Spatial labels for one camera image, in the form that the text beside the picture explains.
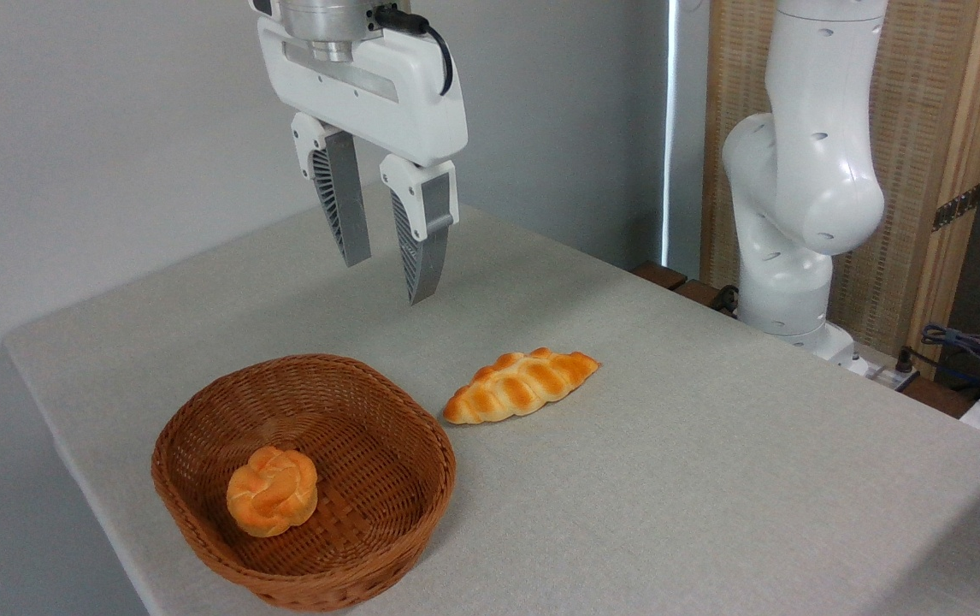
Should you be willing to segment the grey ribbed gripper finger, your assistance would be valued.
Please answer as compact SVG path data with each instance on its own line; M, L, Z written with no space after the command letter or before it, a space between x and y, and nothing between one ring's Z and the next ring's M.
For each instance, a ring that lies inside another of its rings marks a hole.
M455 165L419 167L389 153L381 163L381 178L391 191L405 288L415 305L438 288L448 229L459 221Z
M343 262L352 268L368 260L368 219L353 136L303 112L295 114L291 129L301 172L314 184Z

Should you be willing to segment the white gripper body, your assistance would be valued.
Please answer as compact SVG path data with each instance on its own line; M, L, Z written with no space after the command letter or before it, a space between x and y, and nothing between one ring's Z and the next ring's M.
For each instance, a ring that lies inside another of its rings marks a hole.
M458 75L438 40L381 17L404 1L252 1L271 85L315 120L430 167L468 143Z

